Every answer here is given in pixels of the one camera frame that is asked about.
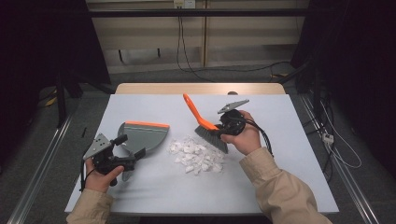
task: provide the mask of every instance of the white debris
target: white debris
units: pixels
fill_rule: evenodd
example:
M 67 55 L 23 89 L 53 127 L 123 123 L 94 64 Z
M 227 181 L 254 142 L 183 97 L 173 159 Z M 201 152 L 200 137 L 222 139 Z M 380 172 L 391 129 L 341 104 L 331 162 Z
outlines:
M 198 143 L 190 136 L 183 142 L 172 141 L 168 152 L 177 156 L 175 163 L 186 166 L 186 174 L 191 171 L 195 175 L 201 171 L 220 173 L 223 170 L 224 153 L 206 142 Z

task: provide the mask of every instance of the forearm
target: forearm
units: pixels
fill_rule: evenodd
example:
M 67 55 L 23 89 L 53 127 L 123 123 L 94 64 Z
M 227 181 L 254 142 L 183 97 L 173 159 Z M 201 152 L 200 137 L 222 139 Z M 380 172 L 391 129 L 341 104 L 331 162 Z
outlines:
M 261 210 L 274 223 L 331 223 L 318 213 L 312 190 L 280 170 L 266 148 L 253 151 L 240 163 L 256 189 Z
M 84 189 L 67 223 L 106 223 L 113 198 L 105 193 Z

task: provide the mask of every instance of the hand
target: hand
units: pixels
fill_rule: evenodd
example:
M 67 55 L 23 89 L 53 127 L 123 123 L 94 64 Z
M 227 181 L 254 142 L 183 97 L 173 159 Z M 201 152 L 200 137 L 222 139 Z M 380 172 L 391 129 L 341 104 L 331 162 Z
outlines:
M 85 166 L 87 168 L 87 174 L 89 174 L 85 180 L 85 188 L 103 193 L 107 193 L 107 190 L 110 187 L 110 182 L 117 178 L 117 176 L 124 170 L 123 166 L 118 166 L 107 175 L 102 175 L 97 171 L 92 171 L 95 168 L 93 166 L 92 158 L 85 161 Z
M 239 110 L 239 112 L 241 112 L 245 119 L 254 120 L 247 111 Z M 238 149 L 244 155 L 247 155 L 257 148 L 262 147 L 259 130 L 250 124 L 247 124 L 244 131 L 242 131 L 237 136 L 222 134 L 221 140 L 223 142 L 233 144 L 236 149 Z

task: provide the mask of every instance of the white cable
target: white cable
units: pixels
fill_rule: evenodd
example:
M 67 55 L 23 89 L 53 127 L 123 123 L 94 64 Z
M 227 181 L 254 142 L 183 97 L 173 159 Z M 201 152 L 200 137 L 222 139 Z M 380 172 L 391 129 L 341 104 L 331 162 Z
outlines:
M 329 123 L 330 123 L 330 125 L 332 126 L 332 121 L 330 120 L 330 118 L 329 118 L 329 115 L 327 114 L 327 111 L 326 111 L 326 108 L 324 107 L 324 105 L 323 105 L 323 103 L 320 101 L 320 104 L 322 105 L 322 107 L 323 107 L 323 111 L 324 111 L 324 113 L 325 113 L 325 115 L 326 115 L 326 117 L 327 117 L 327 119 L 328 119 L 328 121 L 329 121 Z M 332 129 L 335 131 L 335 133 L 346 143 L 346 145 L 352 150 L 352 152 L 356 155 L 356 157 L 358 158 L 358 160 L 359 160 L 359 165 L 357 165 L 357 166 L 354 166 L 354 165 L 351 165 L 351 164 L 349 164 L 349 163 L 347 163 L 346 161 L 344 161 L 339 155 L 337 155 L 333 150 L 332 150 L 332 147 L 330 146 L 330 144 L 329 143 L 327 143 L 327 146 L 329 147 L 329 150 L 332 152 L 332 154 L 334 155 L 334 157 L 335 158 L 337 158 L 339 161 L 341 161 L 343 164 L 345 164 L 346 166 L 349 166 L 349 167 L 351 167 L 351 168 L 359 168 L 359 167 L 361 167 L 361 158 L 359 157 L 359 155 L 358 155 L 358 153 L 356 153 L 356 151 L 353 149 L 353 147 L 337 132 L 337 130 L 335 130 L 335 128 L 334 128 L 334 126 L 332 126 Z

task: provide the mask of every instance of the orange brush handle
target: orange brush handle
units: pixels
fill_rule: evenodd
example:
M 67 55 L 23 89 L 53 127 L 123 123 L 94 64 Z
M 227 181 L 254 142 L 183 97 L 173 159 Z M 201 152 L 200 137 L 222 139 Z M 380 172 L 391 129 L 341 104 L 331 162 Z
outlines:
M 192 102 L 192 100 L 190 99 L 190 96 L 188 94 L 183 93 L 183 98 L 184 98 L 184 101 L 186 101 L 186 104 L 189 107 L 190 111 L 195 116 L 195 118 L 197 119 L 198 123 L 201 126 L 203 126 L 207 130 L 218 130 L 219 129 L 214 124 L 212 124 L 211 122 L 209 122 L 201 117 L 201 115 L 198 113 L 197 108 L 195 107 L 194 103 Z

